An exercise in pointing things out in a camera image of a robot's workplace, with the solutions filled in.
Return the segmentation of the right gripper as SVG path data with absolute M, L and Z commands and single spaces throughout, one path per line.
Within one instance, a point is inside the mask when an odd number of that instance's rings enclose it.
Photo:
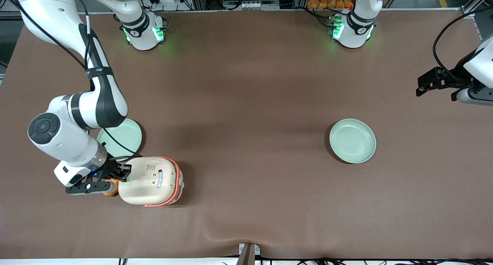
M 110 179 L 127 182 L 132 165 L 115 160 L 92 159 L 79 162 L 62 160 L 55 167 L 56 178 L 65 187 L 114 187 Z

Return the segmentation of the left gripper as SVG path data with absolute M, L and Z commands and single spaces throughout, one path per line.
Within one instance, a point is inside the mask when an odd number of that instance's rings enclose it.
M 451 98 L 457 98 L 459 91 L 474 86 L 478 81 L 487 88 L 493 88 L 493 38 L 483 40 L 479 47 L 458 62 L 459 76 L 466 84 L 460 84 L 451 74 L 435 67 L 418 77 L 416 96 L 420 97 L 431 90 L 457 89 Z

